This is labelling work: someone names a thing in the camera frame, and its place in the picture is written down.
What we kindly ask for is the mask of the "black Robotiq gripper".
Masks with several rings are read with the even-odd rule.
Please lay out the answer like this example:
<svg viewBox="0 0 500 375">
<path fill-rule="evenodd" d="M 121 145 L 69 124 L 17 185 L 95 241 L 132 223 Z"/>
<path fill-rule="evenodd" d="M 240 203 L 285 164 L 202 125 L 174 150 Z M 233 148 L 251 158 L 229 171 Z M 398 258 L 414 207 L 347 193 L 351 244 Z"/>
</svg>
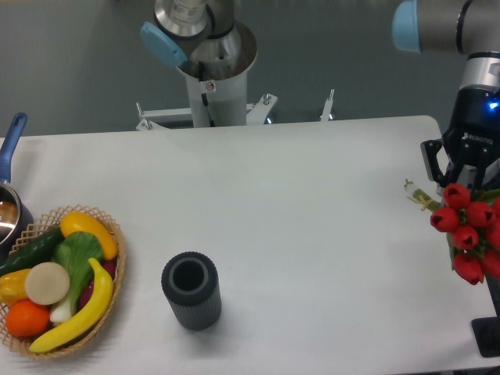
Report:
<svg viewBox="0 0 500 375">
<path fill-rule="evenodd" d="M 479 88 L 459 91 L 448 129 L 440 139 L 420 144 L 427 177 L 444 188 L 459 183 L 469 188 L 499 187 L 499 92 Z M 446 173 L 438 153 L 445 147 Z"/>
</svg>

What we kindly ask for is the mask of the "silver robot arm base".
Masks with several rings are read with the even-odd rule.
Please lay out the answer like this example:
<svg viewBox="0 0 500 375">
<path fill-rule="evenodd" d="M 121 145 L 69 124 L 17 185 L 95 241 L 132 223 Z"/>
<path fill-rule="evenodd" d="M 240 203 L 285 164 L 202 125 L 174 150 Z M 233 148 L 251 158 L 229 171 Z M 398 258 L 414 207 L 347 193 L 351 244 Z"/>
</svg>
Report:
<svg viewBox="0 0 500 375">
<path fill-rule="evenodd" d="M 247 123 L 247 74 L 255 35 L 234 16 L 232 1 L 157 1 L 141 40 L 183 76 L 195 127 Z"/>
</svg>

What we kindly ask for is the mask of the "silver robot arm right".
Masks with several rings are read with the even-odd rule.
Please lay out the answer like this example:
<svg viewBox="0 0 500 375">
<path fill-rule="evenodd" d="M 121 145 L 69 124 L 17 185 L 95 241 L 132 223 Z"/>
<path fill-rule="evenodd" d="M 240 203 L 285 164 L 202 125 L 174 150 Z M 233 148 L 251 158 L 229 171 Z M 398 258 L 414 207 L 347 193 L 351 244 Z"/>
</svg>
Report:
<svg viewBox="0 0 500 375">
<path fill-rule="evenodd" d="M 406 52 L 467 57 L 447 129 L 421 144 L 430 180 L 440 189 L 499 187 L 499 3 L 404 1 L 392 20 L 394 46 Z"/>
</svg>

